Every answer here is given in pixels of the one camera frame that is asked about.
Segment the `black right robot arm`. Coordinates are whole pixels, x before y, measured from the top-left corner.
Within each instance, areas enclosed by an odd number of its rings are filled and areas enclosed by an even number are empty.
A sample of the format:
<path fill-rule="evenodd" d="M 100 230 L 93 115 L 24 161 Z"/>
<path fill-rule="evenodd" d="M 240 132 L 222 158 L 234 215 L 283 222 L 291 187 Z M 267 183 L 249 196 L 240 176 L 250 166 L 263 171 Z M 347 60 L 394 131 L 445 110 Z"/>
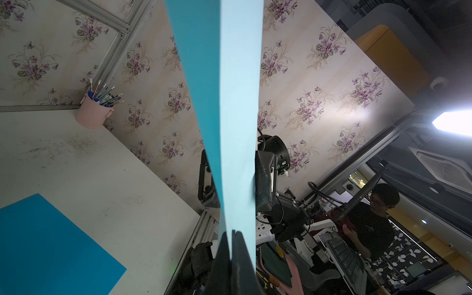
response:
<path fill-rule="evenodd" d="M 277 190 L 277 180 L 292 167 L 291 156 L 278 136 L 259 134 L 255 153 L 256 245 L 302 239 L 309 214 L 288 192 Z"/>

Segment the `dark blue paper sheet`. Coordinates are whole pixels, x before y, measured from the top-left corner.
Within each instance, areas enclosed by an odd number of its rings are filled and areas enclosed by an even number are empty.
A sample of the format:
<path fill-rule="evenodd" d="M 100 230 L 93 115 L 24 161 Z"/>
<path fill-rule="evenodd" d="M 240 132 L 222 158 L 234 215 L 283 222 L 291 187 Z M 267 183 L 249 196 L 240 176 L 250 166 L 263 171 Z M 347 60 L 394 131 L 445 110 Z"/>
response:
<path fill-rule="evenodd" d="M 3 295 L 108 295 L 126 270 L 39 194 L 1 209 Z"/>

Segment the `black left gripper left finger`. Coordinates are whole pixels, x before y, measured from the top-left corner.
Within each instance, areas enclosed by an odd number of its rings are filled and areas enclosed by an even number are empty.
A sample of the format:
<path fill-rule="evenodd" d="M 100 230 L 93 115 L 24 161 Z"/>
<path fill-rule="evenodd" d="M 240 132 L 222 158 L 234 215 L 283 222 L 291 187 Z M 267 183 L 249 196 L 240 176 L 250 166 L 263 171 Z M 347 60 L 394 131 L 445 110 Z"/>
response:
<path fill-rule="evenodd" d="M 205 284 L 204 295 L 230 295 L 231 269 L 227 233 L 224 232 L 218 245 L 216 258 L 213 260 L 209 278 Z"/>

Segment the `light blue paper sheet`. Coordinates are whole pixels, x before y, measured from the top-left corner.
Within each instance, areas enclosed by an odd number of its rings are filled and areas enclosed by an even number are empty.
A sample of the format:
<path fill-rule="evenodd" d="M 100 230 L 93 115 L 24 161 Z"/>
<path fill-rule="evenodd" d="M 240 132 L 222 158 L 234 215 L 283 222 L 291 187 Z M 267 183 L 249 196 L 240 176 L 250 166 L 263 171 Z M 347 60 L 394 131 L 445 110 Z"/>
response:
<path fill-rule="evenodd" d="M 221 205 L 220 231 L 256 258 L 255 151 L 262 1 L 167 1 Z"/>

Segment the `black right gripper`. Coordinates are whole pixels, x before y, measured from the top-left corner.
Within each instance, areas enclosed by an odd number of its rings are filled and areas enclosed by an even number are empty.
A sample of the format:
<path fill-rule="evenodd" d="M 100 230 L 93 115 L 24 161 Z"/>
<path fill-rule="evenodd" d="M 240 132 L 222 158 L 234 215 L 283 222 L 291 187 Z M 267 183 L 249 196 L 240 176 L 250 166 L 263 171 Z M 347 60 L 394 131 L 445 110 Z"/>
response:
<path fill-rule="evenodd" d="M 291 159 L 279 136 L 259 135 L 255 157 L 256 211 L 270 212 L 275 204 L 277 174 L 288 175 Z M 205 208 L 220 208 L 220 201 L 205 150 L 201 153 L 197 198 Z"/>

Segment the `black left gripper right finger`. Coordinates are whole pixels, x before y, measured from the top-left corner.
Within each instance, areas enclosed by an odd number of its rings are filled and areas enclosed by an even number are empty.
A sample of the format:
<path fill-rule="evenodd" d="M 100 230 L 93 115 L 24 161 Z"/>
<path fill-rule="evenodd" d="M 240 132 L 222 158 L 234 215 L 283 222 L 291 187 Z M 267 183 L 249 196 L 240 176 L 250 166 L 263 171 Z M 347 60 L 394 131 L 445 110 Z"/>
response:
<path fill-rule="evenodd" d="M 263 295 L 243 234 L 232 231 L 231 294 Z"/>

